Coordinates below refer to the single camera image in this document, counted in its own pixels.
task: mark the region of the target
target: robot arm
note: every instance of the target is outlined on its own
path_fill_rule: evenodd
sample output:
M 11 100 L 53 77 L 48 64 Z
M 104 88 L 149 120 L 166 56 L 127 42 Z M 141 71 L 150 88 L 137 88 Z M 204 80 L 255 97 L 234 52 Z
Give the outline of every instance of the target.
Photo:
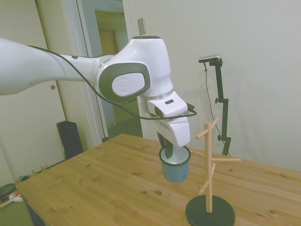
M 141 96 L 143 110 L 156 119 L 183 115 L 188 110 L 173 91 L 167 49 L 157 36 L 134 37 L 115 56 L 61 56 L 114 103 Z M 53 80 L 84 81 L 63 58 L 0 38 L 0 95 Z M 147 122 L 176 146 L 190 141 L 187 117 Z

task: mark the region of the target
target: robot logo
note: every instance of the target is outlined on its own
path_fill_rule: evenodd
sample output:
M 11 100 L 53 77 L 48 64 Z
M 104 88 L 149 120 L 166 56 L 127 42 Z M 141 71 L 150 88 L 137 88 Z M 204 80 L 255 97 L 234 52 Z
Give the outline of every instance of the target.
M 131 82 L 126 78 L 118 79 L 116 82 L 116 88 L 119 93 L 125 94 L 131 89 Z

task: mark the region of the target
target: doorway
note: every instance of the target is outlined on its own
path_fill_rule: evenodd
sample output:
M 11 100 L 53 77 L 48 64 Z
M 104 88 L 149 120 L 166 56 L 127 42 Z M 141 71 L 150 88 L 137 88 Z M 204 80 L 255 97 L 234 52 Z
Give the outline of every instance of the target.
M 128 43 L 124 14 L 95 10 L 95 17 L 102 54 L 119 53 Z M 140 119 L 107 102 L 102 104 L 109 138 L 122 133 L 143 137 Z M 137 98 L 120 105 L 139 115 Z

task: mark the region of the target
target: black round base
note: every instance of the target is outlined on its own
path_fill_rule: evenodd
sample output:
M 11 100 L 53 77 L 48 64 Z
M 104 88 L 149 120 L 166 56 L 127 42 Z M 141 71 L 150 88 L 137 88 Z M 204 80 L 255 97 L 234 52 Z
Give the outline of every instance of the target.
M 224 199 L 212 196 L 212 213 L 206 211 L 206 196 L 197 196 L 186 206 L 186 217 L 193 226 L 233 226 L 235 213 Z

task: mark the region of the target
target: light switch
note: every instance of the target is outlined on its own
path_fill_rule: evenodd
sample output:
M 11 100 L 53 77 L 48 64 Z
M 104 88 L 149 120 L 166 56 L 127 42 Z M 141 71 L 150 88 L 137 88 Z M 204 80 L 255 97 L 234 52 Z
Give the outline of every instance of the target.
M 144 25 L 144 18 L 141 18 L 138 20 L 138 29 L 139 29 L 139 34 L 146 34 L 145 31 L 145 25 Z

